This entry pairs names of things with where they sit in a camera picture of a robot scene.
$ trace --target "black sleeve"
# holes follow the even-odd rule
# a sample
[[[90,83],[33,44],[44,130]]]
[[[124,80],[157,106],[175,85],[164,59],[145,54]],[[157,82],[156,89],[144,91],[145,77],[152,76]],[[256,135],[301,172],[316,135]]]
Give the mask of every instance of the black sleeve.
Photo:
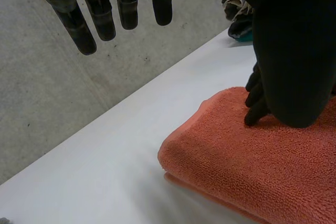
[[[309,126],[336,81],[336,0],[247,2],[267,104],[283,123]]]

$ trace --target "microfiber towel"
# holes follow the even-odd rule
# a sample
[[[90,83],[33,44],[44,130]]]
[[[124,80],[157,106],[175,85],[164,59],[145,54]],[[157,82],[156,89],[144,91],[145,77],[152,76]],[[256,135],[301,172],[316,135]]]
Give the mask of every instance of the microfiber towel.
[[[165,178],[264,224],[336,223],[336,99],[316,123],[244,125],[244,88],[204,101],[162,144]]]

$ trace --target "glove finger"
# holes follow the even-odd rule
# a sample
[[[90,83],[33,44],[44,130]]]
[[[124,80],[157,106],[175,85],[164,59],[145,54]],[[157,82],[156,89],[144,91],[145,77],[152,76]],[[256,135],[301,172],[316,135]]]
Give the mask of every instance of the glove finger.
[[[248,79],[248,82],[245,86],[245,89],[248,92],[251,92],[252,88],[258,84],[258,82],[260,81],[261,75],[260,75],[260,71],[259,71],[259,67],[256,68],[256,71],[254,71],[250,78]]]
[[[244,122],[247,126],[255,125],[261,118],[270,113],[265,97],[262,97],[247,112]]]
[[[259,81],[250,91],[248,97],[245,101],[245,105],[251,108],[255,103],[257,103],[264,95],[264,89],[261,81]]]

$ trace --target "dark fabric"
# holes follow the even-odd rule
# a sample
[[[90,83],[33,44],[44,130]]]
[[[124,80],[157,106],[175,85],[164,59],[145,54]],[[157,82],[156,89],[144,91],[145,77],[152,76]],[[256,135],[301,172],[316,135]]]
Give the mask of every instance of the dark fabric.
[[[336,81],[336,0],[246,0],[266,102],[284,124],[312,124]]]

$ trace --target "folded towel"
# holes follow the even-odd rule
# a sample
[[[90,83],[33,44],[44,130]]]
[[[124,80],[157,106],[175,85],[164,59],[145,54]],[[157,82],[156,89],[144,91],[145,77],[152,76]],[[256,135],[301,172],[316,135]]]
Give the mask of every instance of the folded towel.
[[[222,0],[226,19],[233,21],[228,35],[237,41],[252,41],[254,9],[245,0]]]
[[[336,99],[307,129],[247,127],[244,88],[204,101],[162,144],[165,177],[260,223],[336,223]]]

